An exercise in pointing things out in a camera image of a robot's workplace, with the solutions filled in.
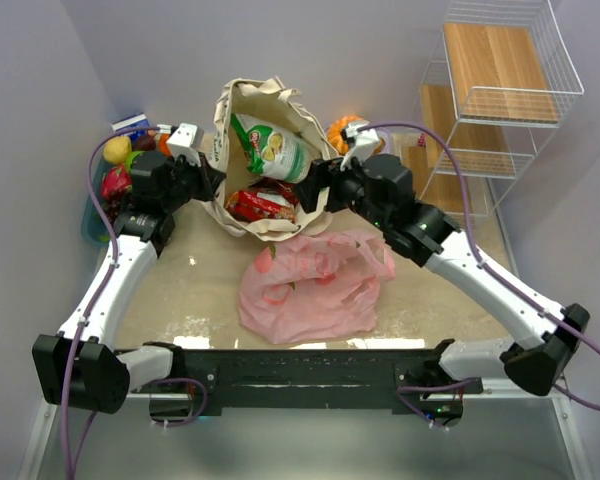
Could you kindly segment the large red cookie bag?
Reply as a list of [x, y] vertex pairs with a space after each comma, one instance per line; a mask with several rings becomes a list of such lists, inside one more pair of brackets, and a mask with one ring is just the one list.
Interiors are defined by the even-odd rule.
[[259, 220], [296, 221], [295, 206], [279, 192], [266, 188], [242, 189], [229, 195], [225, 209], [247, 223]]

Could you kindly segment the green white chips bag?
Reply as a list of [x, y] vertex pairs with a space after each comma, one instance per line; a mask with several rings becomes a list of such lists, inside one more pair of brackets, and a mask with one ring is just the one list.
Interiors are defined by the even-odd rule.
[[308, 174], [311, 146], [290, 131], [245, 114], [232, 114], [230, 124], [256, 175], [296, 184]]

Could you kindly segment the cream canvas tote bag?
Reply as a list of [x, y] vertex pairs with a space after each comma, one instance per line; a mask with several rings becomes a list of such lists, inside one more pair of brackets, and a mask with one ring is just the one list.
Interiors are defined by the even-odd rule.
[[312, 162], [337, 156], [317, 117], [296, 100], [298, 95], [297, 89], [286, 87], [277, 77], [237, 78], [223, 87], [216, 102], [216, 133], [208, 161], [226, 178], [215, 199], [203, 208], [235, 237], [250, 234], [278, 242], [298, 234], [319, 234], [331, 224], [325, 190], [318, 194], [315, 211], [307, 213], [298, 206], [293, 220], [243, 221], [228, 210], [230, 196], [258, 180], [297, 184], [307, 178]]

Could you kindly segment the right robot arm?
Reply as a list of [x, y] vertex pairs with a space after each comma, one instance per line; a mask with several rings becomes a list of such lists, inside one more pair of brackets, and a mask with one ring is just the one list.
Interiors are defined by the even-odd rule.
[[416, 198], [412, 173], [398, 157], [374, 155], [346, 169], [340, 164], [318, 160], [294, 186], [303, 210], [315, 211], [319, 195], [326, 194], [327, 211], [359, 215], [382, 232], [395, 253], [455, 285], [509, 334], [438, 347], [432, 388], [446, 381], [507, 378], [530, 394], [547, 395], [577, 350], [589, 312], [546, 298], [494, 263], [451, 217]]

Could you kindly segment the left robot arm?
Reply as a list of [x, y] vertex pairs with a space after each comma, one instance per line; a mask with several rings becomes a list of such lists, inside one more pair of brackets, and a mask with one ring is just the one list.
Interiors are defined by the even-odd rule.
[[198, 151], [176, 157], [149, 151], [133, 160], [131, 189], [121, 201], [100, 269], [58, 332], [33, 344], [48, 403], [113, 414], [129, 392], [184, 375], [181, 348], [148, 342], [116, 354], [115, 339], [139, 283], [175, 229], [175, 212], [191, 200], [214, 200], [224, 177]]

